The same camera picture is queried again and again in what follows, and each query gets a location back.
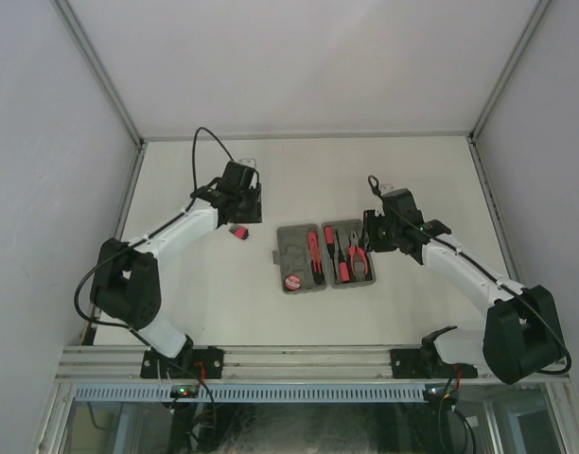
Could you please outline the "long red black screwdriver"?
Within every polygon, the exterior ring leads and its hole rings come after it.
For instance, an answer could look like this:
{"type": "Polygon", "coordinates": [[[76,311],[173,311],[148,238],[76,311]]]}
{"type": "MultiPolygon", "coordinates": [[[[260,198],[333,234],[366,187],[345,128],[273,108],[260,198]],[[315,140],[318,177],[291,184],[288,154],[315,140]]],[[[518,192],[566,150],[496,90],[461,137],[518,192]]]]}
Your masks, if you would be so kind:
{"type": "Polygon", "coordinates": [[[335,252],[336,252],[336,246],[335,246],[335,237],[334,237],[334,231],[332,229],[332,227],[330,225],[326,225],[324,227],[324,235],[325,235],[325,245],[328,251],[328,255],[331,261],[331,265],[332,265],[332,270],[333,272],[336,272],[336,265],[335,265],[335,252]]]}

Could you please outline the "black tape roll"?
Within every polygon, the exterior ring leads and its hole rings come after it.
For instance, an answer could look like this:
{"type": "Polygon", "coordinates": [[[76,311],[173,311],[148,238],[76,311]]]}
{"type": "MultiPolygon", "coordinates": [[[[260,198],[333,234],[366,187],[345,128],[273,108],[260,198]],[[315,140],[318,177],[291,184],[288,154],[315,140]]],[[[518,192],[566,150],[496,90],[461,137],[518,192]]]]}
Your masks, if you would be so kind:
{"type": "Polygon", "coordinates": [[[302,279],[296,275],[288,275],[284,280],[284,288],[286,291],[296,291],[302,287],[302,279]]]}

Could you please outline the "short red black screwdriver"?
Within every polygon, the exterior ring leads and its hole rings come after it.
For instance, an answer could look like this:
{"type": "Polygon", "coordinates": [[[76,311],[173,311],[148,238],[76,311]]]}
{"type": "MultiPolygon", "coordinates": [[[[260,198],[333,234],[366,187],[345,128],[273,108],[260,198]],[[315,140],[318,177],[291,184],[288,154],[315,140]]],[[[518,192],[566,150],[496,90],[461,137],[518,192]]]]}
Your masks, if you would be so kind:
{"type": "Polygon", "coordinates": [[[350,272],[348,265],[343,253],[342,243],[340,241],[339,232],[335,232],[337,247],[338,247],[338,270],[343,283],[348,283],[350,281],[350,272]]]}

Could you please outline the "grey plastic tool case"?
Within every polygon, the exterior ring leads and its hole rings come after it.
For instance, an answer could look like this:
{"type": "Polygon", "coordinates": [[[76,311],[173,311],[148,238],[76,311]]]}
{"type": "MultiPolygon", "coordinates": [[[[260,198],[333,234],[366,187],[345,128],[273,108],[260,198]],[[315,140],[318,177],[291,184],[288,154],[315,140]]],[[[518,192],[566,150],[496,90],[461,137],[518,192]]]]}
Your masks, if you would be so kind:
{"type": "Polygon", "coordinates": [[[309,292],[322,291],[326,288],[346,289],[361,288],[373,285],[377,278],[375,267],[371,255],[367,253],[369,261],[369,273],[365,276],[358,274],[355,276],[350,270],[349,264],[349,235],[355,230],[360,237],[362,246],[362,222],[359,219],[344,219],[324,222],[322,224],[298,224],[280,227],[276,230],[277,249],[273,252],[273,262],[279,267],[281,290],[286,294],[303,294],[309,292]],[[343,283],[338,270],[338,247],[335,237],[335,265],[336,272],[333,272],[331,261],[325,245],[324,227],[330,225],[335,232],[339,232],[343,253],[350,272],[350,281],[343,283]],[[325,281],[321,285],[316,285],[313,281],[310,255],[308,250],[307,232],[313,230],[319,239],[319,248],[325,274],[325,281]],[[302,287],[296,291],[286,291],[284,280],[288,275],[296,274],[302,279],[302,287]]]}

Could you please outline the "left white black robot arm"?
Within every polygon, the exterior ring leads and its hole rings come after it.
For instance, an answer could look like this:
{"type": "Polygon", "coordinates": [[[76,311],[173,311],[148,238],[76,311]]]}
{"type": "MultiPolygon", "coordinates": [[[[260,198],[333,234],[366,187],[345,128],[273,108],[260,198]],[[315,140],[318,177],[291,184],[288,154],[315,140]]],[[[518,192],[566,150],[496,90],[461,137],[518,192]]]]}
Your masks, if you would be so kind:
{"type": "Polygon", "coordinates": [[[262,221],[261,182],[254,159],[229,161],[221,176],[193,191],[175,217],[131,241],[110,238],[100,248],[90,302],[161,355],[172,377],[190,374],[193,341],[166,314],[160,272],[188,246],[226,224],[262,221]]]}

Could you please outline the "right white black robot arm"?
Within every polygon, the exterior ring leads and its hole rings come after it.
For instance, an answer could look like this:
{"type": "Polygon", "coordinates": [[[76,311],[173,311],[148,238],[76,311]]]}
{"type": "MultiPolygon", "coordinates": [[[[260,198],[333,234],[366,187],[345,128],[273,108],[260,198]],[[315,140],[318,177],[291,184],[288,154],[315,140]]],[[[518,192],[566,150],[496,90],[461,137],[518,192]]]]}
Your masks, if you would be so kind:
{"type": "Polygon", "coordinates": [[[437,272],[463,293],[485,318],[481,329],[447,326],[422,339],[423,370],[441,377],[454,366],[485,367],[505,384],[532,374],[563,375],[572,358],[553,295],[528,288],[480,263],[437,219],[425,220],[407,188],[382,192],[369,179],[382,210],[363,213],[367,251],[399,251],[437,272]]]}

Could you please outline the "red black pliers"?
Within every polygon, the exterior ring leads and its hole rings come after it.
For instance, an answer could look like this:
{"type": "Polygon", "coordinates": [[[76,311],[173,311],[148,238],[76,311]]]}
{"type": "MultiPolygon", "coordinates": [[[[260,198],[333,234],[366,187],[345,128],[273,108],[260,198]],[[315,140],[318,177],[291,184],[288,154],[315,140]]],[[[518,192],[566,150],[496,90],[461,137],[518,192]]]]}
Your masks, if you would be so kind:
{"type": "Polygon", "coordinates": [[[369,261],[367,253],[360,245],[360,237],[355,230],[352,230],[349,235],[349,264],[352,273],[357,276],[363,276],[369,273],[369,261]]]}

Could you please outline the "red hex key set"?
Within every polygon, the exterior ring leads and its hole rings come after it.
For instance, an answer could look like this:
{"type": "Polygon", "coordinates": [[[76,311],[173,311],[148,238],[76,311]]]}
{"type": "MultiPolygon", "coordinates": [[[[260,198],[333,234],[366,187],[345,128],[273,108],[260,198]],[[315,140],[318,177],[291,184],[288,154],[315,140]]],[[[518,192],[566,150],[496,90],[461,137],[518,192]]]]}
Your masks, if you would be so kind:
{"type": "Polygon", "coordinates": [[[249,230],[241,225],[232,225],[229,228],[229,232],[240,240],[246,240],[249,237],[249,230]]]}

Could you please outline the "red black utility knife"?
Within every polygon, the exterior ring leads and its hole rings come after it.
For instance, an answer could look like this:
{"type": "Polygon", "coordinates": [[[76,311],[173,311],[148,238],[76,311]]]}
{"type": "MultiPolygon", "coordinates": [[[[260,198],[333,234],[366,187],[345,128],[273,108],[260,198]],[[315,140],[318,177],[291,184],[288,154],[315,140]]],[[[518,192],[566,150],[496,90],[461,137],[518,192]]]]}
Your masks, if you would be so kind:
{"type": "Polygon", "coordinates": [[[316,285],[321,285],[325,281],[325,274],[319,248],[319,239],[315,231],[309,230],[307,232],[307,242],[313,281],[316,285]]]}

